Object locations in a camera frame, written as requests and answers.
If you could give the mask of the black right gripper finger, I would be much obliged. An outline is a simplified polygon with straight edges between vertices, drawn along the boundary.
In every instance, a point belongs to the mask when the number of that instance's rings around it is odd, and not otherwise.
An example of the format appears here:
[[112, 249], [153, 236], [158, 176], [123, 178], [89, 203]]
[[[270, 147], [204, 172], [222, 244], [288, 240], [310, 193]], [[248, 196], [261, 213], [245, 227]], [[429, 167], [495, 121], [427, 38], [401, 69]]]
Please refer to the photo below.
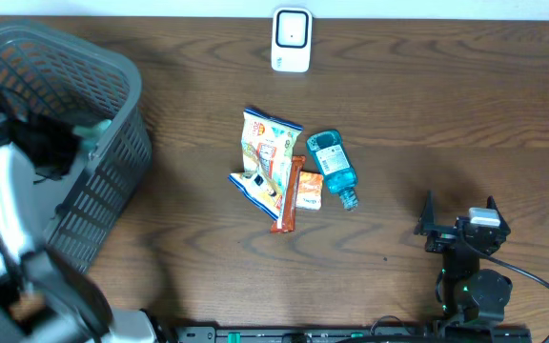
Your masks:
[[434, 208], [433, 192], [428, 191], [427, 198], [419, 218], [419, 223], [422, 227], [430, 227], [436, 224], [436, 212]]
[[505, 220], [504, 220], [502, 214], [500, 213], [500, 211], [499, 211], [499, 209], [498, 209], [497, 203], [496, 203], [495, 198], [494, 198], [493, 195], [490, 195], [490, 196], [487, 198], [487, 208], [488, 208], [489, 210], [493, 210], [493, 211], [495, 211], [495, 212], [497, 213], [497, 215], [498, 215], [498, 220], [499, 220], [500, 223], [504, 223], [504, 222], [505, 222]]

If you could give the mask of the small orange packet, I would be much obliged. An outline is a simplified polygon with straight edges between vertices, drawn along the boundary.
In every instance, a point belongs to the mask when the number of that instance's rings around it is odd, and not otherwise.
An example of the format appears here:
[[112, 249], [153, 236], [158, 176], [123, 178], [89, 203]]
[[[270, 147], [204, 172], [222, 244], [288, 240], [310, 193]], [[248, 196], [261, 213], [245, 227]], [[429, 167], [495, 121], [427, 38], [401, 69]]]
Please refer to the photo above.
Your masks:
[[295, 204], [304, 210], [318, 211], [322, 204], [323, 176], [320, 173], [302, 171]]

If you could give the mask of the blue mouthwash bottle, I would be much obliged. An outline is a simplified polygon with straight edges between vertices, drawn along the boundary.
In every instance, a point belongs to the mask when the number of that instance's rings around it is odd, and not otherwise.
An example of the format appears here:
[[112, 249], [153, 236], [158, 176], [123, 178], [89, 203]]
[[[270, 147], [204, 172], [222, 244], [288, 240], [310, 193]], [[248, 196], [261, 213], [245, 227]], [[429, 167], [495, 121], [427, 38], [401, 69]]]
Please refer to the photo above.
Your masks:
[[340, 133], [327, 130], [313, 134], [307, 139], [306, 146], [329, 192], [339, 196], [346, 211], [353, 211], [358, 206], [355, 191], [358, 179]]

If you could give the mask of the orange brown snack bar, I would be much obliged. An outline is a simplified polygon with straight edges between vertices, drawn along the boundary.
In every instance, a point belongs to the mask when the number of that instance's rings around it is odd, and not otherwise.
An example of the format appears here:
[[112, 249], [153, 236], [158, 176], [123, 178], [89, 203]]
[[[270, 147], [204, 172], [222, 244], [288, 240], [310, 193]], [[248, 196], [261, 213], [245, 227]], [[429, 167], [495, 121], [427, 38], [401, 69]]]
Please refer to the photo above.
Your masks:
[[285, 192], [285, 202], [282, 207], [282, 214], [273, 222], [271, 233], [293, 232], [295, 230], [295, 208], [296, 197], [299, 184], [299, 178], [302, 168], [306, 162], [306, 157], [303, 155], [294, 156], [292, 158], [292, 166], [290, 170], [290, 178], [288, 187]]

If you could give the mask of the yellow snack bag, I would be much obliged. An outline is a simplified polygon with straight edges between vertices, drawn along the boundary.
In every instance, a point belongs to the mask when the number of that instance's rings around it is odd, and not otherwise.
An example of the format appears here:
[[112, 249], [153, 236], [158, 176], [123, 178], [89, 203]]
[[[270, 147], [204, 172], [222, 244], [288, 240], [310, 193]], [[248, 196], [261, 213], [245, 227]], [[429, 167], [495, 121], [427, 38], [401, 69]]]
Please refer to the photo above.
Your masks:
[[294, 146], [303, 132], [297, 123], [246, 108], [241, 134], [243, 172], [228, 179], [258, 209], [277, 221], [283, 213]]

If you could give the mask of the white tissue pack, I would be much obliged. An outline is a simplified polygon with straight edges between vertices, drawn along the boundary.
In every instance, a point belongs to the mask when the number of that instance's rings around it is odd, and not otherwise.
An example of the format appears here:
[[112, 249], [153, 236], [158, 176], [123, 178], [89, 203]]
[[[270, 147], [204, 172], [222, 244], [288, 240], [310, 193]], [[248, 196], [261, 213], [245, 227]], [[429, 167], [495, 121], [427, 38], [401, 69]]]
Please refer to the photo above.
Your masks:
[[110, 119], [105, 119], [91, 127], [75, 126], [72, 129], [72, 134], [79, 138], [80, 151], [85, 153], [93, 151], [111, 123]]

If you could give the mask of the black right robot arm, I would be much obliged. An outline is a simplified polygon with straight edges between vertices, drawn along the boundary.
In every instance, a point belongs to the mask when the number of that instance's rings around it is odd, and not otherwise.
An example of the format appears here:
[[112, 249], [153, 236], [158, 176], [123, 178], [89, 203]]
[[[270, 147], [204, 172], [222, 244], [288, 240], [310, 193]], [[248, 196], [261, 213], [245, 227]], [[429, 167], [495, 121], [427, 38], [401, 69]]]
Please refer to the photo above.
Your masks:
[[480, 260], [497, 252], [510, 232], [492, 196], [484, 208], [473, 207], [454, 225], [444, 226], [437, 223], [434, 197], [428, 193], [414, 234], [426, 238], [426, 252], [443, 258], [436, 298], [444, 317], [434, 324], [437, 336], [451, 337], [462, 330], [490, 334], [503, 321], [512, 281], [483, 269]]

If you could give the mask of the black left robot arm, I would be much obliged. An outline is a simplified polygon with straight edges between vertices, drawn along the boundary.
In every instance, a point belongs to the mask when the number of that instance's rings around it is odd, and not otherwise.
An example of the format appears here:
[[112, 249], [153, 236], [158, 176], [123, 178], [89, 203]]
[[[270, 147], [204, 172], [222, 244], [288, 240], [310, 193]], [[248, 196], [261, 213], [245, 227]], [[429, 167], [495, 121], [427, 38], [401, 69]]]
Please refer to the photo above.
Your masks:
[[30, 111], [21, 118], [0, 87], [0, 342], [170, 342], [144, 311], [114, 310], [104, 294], [45, 242], [34, 187], [69, 173], [110, 125], [72, 126]]

